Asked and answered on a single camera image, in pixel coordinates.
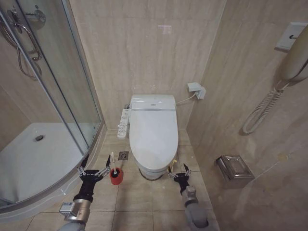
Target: toilet brush handle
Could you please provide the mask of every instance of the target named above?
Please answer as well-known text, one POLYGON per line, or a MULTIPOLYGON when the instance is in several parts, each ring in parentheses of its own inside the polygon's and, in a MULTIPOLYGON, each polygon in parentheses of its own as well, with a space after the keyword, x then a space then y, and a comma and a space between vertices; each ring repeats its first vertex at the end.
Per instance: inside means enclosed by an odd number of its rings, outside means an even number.
POLYGON ((112 162, 112 165, 114 167, 114 174, 117 174, 117 171, 116 171, 116 161, 115 161, 115 155, 114 155, 114 152, 111 152, 111 162, 112 162))

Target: power plug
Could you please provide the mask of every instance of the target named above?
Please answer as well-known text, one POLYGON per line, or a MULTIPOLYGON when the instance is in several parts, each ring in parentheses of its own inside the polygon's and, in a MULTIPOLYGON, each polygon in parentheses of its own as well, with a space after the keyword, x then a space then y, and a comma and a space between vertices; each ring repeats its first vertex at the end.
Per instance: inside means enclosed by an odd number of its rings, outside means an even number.
POLYGON ((205 90, 204 87, 202 87, 200 85, 200 83, 196 83, 196 82, 188 83, 187 86, 188 86, 188 91, 189 92, 192 92, 192 91, 196 92, 196 96, 197 96, 198 99, 203 99, 204 98, 206 90, 205 90))

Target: toilet tank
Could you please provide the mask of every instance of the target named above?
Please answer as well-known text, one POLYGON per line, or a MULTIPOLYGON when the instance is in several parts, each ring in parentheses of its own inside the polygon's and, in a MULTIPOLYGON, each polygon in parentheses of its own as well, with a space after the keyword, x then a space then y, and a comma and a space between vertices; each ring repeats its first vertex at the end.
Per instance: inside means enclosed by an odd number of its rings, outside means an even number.
POLYGON ((176 103, 173 95, 139 94, 131 97, 130 108, 173 111, 176 110, 176 103))

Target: toilet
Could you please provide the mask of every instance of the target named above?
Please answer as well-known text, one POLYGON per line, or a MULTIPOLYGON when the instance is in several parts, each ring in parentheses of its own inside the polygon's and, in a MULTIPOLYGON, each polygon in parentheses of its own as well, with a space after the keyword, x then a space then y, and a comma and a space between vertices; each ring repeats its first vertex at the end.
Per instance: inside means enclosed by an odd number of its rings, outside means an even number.
POLYGON ((130 102, 129 143, 140 173, 160 178, 178 148, 178 124, 173 95, 133 95, 130 102))

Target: white cable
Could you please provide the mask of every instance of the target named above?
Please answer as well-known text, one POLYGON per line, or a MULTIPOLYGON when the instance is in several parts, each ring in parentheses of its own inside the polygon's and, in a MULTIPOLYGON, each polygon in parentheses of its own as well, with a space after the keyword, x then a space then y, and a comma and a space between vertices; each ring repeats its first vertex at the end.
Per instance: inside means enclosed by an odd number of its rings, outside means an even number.
POLYGON ((176 104, 182 103, 182 102, 184 102, 184 101, 186 101, 186 100, 190 100, 190 99, 191 99, 192 97, 194 97, 196 94, 198 94, 197 91, 196 91, 191 97, 189 97, 189 98, 187 98, 187 99, 185 99, 185 100, 178 101, 178 102, 176 102, 176 104))
POLYGON ((261 103, 255 108, 255 110, 250 114, 250 116, 245 121, 242 130, 246 135, 249 135, 250 133, 253 133, 257 127, 261 124, 261 122, 265 119, 265 117, 268 115, 270 110, 274 107, 275 103, 281 98, 284 89, 289 85, 287 83, 283 88, 276 90, 271 90, 267 96, 261 101, 261 103), (262 113, 259 115, 258 119, 254 122, 252 127, 248 129, 248 125, 250 122, 256 117, 256 115, 260 112, 260 110, 264 108, 262 113))

